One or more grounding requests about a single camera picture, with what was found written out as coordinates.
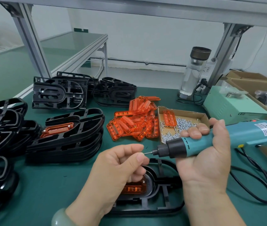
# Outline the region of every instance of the hand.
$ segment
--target hand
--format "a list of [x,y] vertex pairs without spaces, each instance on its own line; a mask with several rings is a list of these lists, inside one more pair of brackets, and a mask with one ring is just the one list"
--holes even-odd
[[[227,180],[231,167],[230,137],[224,120],[211,118],[213,125],[213,146],[197,156],[176,159],[176,166],[183,181],[183,187],[205,188],[218,193],[226,193]],[[210,130],[205,124],[198,124],[181,132],[181,137],[200,139],[202,135],[209,134]]]
[[149,158],[141,151],[142,144],[119,145],[101,152],[77,199],[66,214],[77,225],[98,225],[109,213],[126,182],[138,182],[146,173],[141,165]]

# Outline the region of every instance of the teal electric screwdriver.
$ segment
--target teal electric screwdriver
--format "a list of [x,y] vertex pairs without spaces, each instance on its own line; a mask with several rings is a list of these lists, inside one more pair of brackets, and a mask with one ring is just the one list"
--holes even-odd
[[[253,120],[227,125],[230,134],[231,148],[242,148],[246,146],[267,145],[267,121]],[[213,130],[199,140],[191,137],[181,137],[169,140],[166,144],[158,145],[156,150],[146,154],[169,156],[170,158],[185,158],[199,154],[202,150],[213,146]]]

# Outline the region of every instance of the green workbench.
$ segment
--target green workbench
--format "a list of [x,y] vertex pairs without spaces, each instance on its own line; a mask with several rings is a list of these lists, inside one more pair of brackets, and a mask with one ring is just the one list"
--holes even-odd
[[[97,41],[103,34],[69,32],[41,41],[50,71]],[[33,84],[39,74],[25,46],[0,51],[0,100],[12,98]]]
[[[138,95],[158,96],[162,100],[157,105],[172,109],[205,112],[200,106],[187,105],[176,102],[177,90],[156,89],[138,87]],[[25,98],[29,107],[32,102],[32,94]],[[88,108],[101,108],[105,114],[105,125],[113,118],[113,113],[123,108],[102,107],[91,101]],[[29,108],[25,118],[36,120],[44,125],[47,118],[68,113],[63,110],[32,110]],[[120,138],[112,141],[108,131],[104,128],[103,144],[99,152],[112,148],[119,144],[136,143],[133,138]],[[141,143],[145,146],[143,152],[149,152],[159,140],[143,139]],[[248,154],[255,159],[265,170],[267,170],[267,158],[258,150],[246,149]],[[20,175],[20,183],[12,200],[0,212],[0,225],[4,226],[43,226],[50,225],[53,214],[60,208],[67,207],[78,195],[89,175],[91,167],[97,156],[80,164],[68,165],[44,165],[26,166],[23,158],[15,160],[15,169]],[[232,152],[232,165],[242,167],[253,173],[257,173],[246,161],[234,151]],[[251,191],[267,199],[267,191],[257,180],[241,172],[234,172]],[[228,180],[227,193],[233,204],[247,225],[267,225],[267,206],[255,202],[230,176]],[[104,217],[100,225],[189,225],[185,207],[173,216],[162,217]]]

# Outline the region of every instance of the person's left hand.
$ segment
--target person's left hand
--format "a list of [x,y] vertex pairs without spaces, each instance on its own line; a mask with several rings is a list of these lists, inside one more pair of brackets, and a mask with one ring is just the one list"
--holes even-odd
[[142,144],[119,145],[101,152],[76,200],[66,214],[77,225],[98,225],[109,213],[126,182],[138,182],[146,173]]

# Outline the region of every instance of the green power supply box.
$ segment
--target green power supply box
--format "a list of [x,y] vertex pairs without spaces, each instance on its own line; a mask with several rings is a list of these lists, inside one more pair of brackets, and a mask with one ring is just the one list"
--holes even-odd
[[219,92],[220,89],[221,86],[212,86],[203,104],[210,117],[224,119],[226,124],[253,119],[263,120],[267,117],[267,111],[246,95],[242,95],[241,98],[228,98],[226,94]]

